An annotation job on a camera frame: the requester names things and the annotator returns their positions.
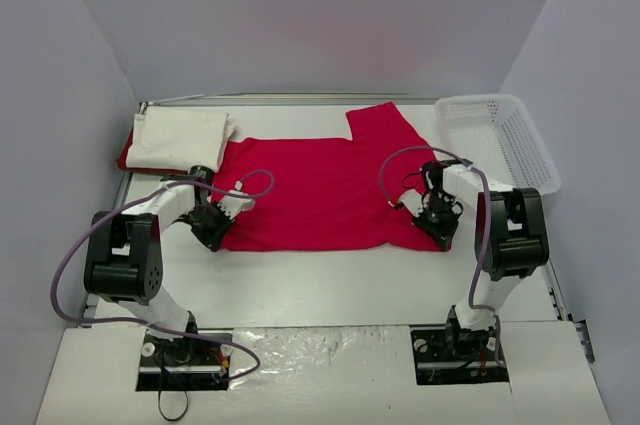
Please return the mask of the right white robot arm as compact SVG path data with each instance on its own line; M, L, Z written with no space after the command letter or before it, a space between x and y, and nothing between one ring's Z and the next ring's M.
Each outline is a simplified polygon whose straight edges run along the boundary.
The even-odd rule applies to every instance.
M428 162L420 175L424 190L406 190L399 203L439 250L450 249L464 210L475 212L476 266L467 295L449 311L443 334L446 351L465 358L480 340L499 338L499 310L549 259L542 198L534 188L491 180L456 160Z

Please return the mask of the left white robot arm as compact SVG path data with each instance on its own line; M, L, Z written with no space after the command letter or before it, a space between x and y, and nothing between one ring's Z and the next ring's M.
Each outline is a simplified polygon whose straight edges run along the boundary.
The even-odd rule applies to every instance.
M185 223L205 248L216 252L237 216L254 201L238 182L230 193L211 201L200 187L214 172L194 166L187 175L161 179L153 197L110 218L106 211L92 223L104 223L91 234L84 270L87 292L128 310L150 334L166 340L165 351L179 363L195 360L201 351L194 315L163 287L161 235L175 223Z

